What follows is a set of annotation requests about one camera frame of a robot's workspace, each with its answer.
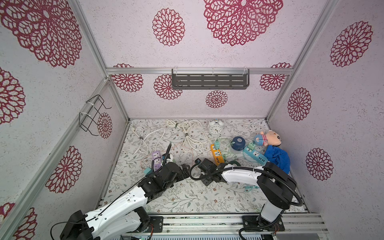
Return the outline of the orange power strip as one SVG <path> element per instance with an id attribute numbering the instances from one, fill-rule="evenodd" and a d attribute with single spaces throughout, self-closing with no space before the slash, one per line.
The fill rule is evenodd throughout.
<path id="1" fill-rule="evenodd" d="M 211 149 L 211 152 L 212 152 L 212 155 L 213 155 L 213 158 L 214 158 L 214 162 L 215 162 L 215 164 L 217 166 L 222 164 L 222 163 L 225 163 L 225 160 L 223 158 L 223 155 L 222 155 L 221 151 L 219 149 L 216 149 L 214 144 L 212 144 L 210 146 L 210 149 Z"/>

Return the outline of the teal plug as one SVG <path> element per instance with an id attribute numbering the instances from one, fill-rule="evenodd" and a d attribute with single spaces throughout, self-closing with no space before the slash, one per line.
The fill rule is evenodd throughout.
<path id="1" fill-rule="evenodd" d="M 216 150 L 219 150 L 220 149 L 220 142 L 219 141 L 215 141 L 214 142 L 214 146 L 215 146 Z"/>

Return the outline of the navy blue meat grinder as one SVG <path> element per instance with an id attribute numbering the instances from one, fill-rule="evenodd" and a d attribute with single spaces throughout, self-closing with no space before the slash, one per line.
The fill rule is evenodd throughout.
<path id="1" fill-rule="evenodd" d="M 246 140 L 243 137 L 234 137 L 231 142 L 231 150 L 241 152 L 246 147 Z"/>

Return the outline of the dark green meat grinder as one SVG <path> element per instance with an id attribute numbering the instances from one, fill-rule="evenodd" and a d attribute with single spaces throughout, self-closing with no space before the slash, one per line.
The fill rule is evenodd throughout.
<path id="1" fill-rule="evenodd" d="M 236 166 L 236 167 L 240 167 L 241 166 L 241 164 L 239 162 L 237 162 L 237 161 L 230 161 L 229 165 Z"/>

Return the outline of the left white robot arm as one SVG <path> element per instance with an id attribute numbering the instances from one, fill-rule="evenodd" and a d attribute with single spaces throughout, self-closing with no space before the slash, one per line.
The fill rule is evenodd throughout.
<path id="1" fill-rule="evenodd" d="M 62 240 L 111 240 L 132 232 L 144 232 L 150 225 L 145 206 L 177 182 L 189 178 L 190 166 L 170 162 L 145 176 L 112 203 L 84 214 L 77 211 L 66 222 Z"/>

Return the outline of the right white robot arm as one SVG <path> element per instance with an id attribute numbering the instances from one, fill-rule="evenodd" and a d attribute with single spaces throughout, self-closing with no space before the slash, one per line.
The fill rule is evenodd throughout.
<path id="1" fill-rule="evenodd" d="M 296 192 L 297 183 L 287 173 L 273 163 L 261 167 L 242 167 L 221 163 L 218 166 L 208 159 L 195 160 L 191 167 L 190 177 L 194 181 L 202 181 L 206 186 L 216 183 L 242 183 L 257 186 L 266 196 L 267 201 L 255 221 L 245 220 L 249 227 L 239 229 L 243 232 L 262 232 L 271 228 L 277 230 L 276 224 L 281 221 L 283 213 L 291 206 L 304 205 L 302 197 Z"/>

